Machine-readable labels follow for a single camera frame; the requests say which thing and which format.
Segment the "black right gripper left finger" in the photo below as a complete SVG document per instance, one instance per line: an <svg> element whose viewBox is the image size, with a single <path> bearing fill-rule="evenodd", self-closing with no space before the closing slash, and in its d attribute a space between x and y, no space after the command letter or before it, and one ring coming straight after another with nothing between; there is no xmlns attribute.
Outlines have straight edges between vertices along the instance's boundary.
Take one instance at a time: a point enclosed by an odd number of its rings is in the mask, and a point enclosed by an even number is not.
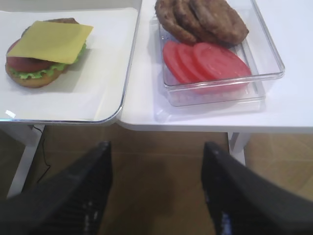
<svg viewBox="0 0 313 235"><path fill-rule="evenodd" d="M0 203L2 235L95 235L112 187L111 143Z"/></svg>

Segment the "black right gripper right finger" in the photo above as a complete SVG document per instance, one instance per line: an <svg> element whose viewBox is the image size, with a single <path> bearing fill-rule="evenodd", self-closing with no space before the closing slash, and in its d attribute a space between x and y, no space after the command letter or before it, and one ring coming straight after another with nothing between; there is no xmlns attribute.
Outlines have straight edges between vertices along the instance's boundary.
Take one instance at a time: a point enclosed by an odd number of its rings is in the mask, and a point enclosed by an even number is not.
<svg viewBox="0 0 313 235"><path fill-rule="evenodd" d="M313 203L262 178L214 142L203 149L201 182L218 235L311 235Z"/></svg>

